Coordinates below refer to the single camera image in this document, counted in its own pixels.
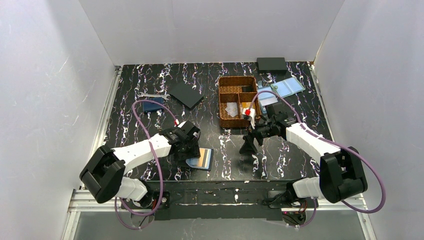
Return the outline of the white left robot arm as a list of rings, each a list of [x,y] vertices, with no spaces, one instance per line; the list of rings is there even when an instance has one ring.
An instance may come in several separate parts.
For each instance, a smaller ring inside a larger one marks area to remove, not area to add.
[[[149,139],[117,148],[102,145],[96,149],[79,174],[79,179],[97,203],[113,198],[140,201],[148,188],[126,174],[152,160],[173,156],[178,161],[201,155],[201,130],[190,121],[165,129]]]

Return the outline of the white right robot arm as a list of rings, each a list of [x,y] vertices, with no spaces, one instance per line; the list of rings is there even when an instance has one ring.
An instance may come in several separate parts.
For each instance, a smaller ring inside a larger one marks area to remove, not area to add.
[[[248,128],[247,134],[243,136],[244,144],[239,150],[240,154],[256,154],[258,150],[255,141],[262,146],[265,138],[282,137],[317,161],[319,175],[290,181],[285,192],[269,197],[264,204],[271,205],[274,201],[293,203],[306,198],[337,203],[368,189],[361,160],[354,148],[342,149],[325,142],[304,123],[289,117],[281,102],[265,108],[267,118]]]

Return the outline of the black leather card holder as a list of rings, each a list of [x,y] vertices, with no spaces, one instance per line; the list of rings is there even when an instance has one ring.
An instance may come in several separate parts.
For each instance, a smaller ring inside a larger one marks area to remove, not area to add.
[[[189,158],[185,162],[186,164],[193,169],[210,171],[212,168],[213,160],[213,149],[212,148],[200,148],[200,156],[195,158]]]

